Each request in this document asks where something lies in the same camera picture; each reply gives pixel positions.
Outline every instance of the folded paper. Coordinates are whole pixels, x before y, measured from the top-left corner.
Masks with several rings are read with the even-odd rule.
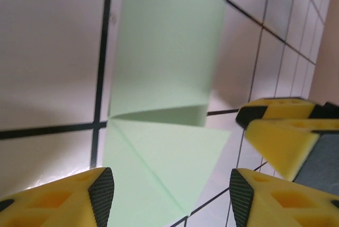
[[[190,214],[228,133],[205,129],[223,0],[123,0],[103,164],[109,226]]]

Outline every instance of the green cardboard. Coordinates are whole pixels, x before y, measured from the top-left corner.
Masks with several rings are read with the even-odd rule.
[[[104,149],[109,226],[159,227],[194,209],[228,133],[204,128],[223,0],[123,0]]]

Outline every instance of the light green paper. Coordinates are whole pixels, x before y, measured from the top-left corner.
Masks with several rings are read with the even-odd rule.
[[[104,166],[109,226],[159,227],[193,210],[228,133],[205,129],[223,0],[123,0]]]

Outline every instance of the tiled floor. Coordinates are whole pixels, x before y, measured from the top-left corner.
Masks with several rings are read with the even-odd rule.
[[[235,111],[263,96],[308,97],[329,4],[225,2],[206,126],[231,137],[197,209],[172,226],[235,226],[231,169],[276,175],[243,138]],[[0,3],[2,197],[101,164],[121,0]]]

